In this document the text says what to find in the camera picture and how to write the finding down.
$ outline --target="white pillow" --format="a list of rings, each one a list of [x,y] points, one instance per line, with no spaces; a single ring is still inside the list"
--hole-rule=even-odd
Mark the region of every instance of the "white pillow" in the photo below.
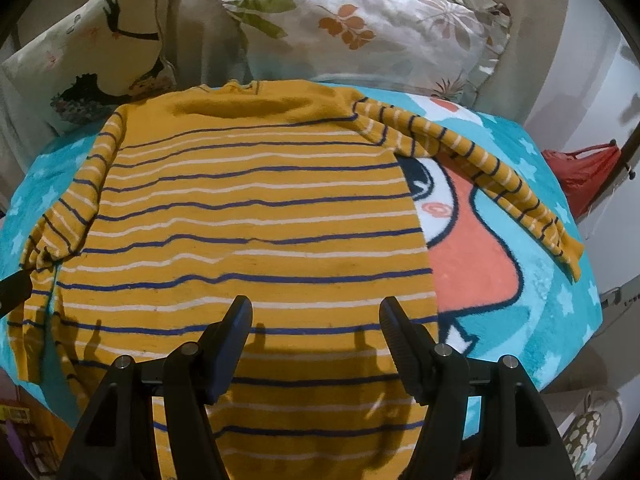
[[[493,0],[222,0],[257,79],[307,79],[473,103],[509,39]]]
[[[63,134],[120,104],[175,88],[156,0],[89,0],[2,64],[29,106]]]

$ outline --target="cartoon eye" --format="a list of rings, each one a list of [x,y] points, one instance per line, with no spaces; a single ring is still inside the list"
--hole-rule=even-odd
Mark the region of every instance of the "cartoon eye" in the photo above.
[[[432,158],[398,156],[425,241],[429,247],[441,242],[456,222],[456,193],[444,169]]]

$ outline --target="yellow striped sweater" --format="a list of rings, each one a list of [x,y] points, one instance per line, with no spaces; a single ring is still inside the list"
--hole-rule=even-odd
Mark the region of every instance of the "yellow striped sweater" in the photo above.
[[[24,248],[34,291],[9,320],[20,378],[38,381],[51,296],[84,407],[115,357],[165,356],[244,294],[255,327],[210,410],[231,476],[397,478],[424,409],[398,380],[378,305],[397,296],[435,335],[436,300],[395,155],[437,152],[578,278],[582,246],[511,168],[354,89],[232,82],[120,107]],[[168,478],[159,399],[154,418]]]

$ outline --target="red bag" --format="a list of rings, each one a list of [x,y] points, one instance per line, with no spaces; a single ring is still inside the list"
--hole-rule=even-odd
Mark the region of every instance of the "red bag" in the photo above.
[[[578,158],[578,155],[594,150],[600,151]],[[613,171],[620,158],[620,149],[612,140],[609,144],[598,144],[571,153],[545,150],[542,156],[558,179],[571,214],[578,218],[587,212],[600,186]]]

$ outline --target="floral pillow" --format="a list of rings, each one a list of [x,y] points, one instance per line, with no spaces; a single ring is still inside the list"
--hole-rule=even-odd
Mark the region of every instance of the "floral pillow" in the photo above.
[[[124,103],[175,88],[156,0],[89,0],[3,64],[33,110],[63,134]]]
[[[510,14],[493,0],[222,0],[253,78],[307,79],[466,106],[494,72]]]

